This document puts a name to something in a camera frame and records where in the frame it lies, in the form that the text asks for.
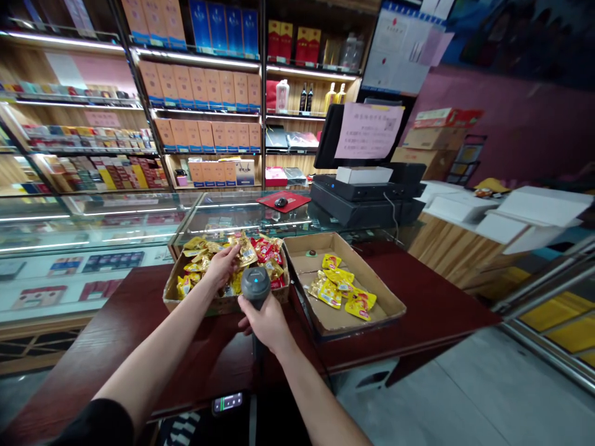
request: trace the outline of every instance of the barcode scanner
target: barcode scanner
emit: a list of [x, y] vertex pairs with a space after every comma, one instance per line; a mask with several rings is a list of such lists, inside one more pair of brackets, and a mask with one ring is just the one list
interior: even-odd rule
[[[262, 308], [269, 293], [271, 292], [271, 279], [268, 277], [265, 268], [248, 268], [242, 275], [242, 294], [250, 301], [258, 311]], [[255, 334], [252, 335], [252, 353], [254, 359], [260, 362], [265, 352], [265, 346], [258, 340]]]

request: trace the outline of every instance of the hand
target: hand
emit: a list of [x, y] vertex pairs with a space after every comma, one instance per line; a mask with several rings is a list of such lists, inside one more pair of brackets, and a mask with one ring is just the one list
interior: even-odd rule
[[269, 294], [260, 311], [255, 309], [243, 295], [237, 299], [240, 308], [246, 315], [237, 325], [248, 336], [252, 332], [275, 355], [290, 354], [297, 347], [289, 331], [281, 304]]
[[223, 251], [219, 251], [211, 259], [211, 264], [206, 270], [203, 280], [212, 281], [217, 289], [222, 288], [229, 277], [237, 269], [236, 255], [240, 252], [240, 245], [225, 248]]

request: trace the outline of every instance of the red mouse pad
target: red mouse pad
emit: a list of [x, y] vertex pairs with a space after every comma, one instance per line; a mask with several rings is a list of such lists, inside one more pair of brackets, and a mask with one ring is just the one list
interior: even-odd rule
[[[287, 200], [287, 205], [284, 208], [278, 208], [275, 206], [275, 201], [277, 201], [280, 198], [284, 198]], [[260, 204], [264, 204], [269, 208], [273, 208], [276, 211], [283, 212], [284, 214], [286, 214], [287, 212], [293, 211], [294, 209], [297, 209], [300, 206], [309, 203], [310, 201], [312, 201], [312, 198], [308, 196], [294, 194], [288, 191], [281, 191], [272, 195], [267, 195], [263, 198], [259, 198], [257, 201]]]

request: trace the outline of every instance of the phone screen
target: phone screen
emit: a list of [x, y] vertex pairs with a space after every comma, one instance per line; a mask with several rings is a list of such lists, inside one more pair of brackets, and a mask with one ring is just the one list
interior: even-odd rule
[[235, 393], [233, 395], [217, 398], [213, 401], [213, 412], [221, 413], [226, 410], [239, 407], [242, 404], [242, 394]]

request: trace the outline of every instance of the floor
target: floor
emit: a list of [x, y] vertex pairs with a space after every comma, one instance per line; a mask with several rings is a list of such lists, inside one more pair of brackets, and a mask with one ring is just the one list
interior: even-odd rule
[[[0, 431], [47, 372], [0, 380]], [[496, 329], [393, 387], [339, 400], [374, 445], [592, 445], [595, 398]]]

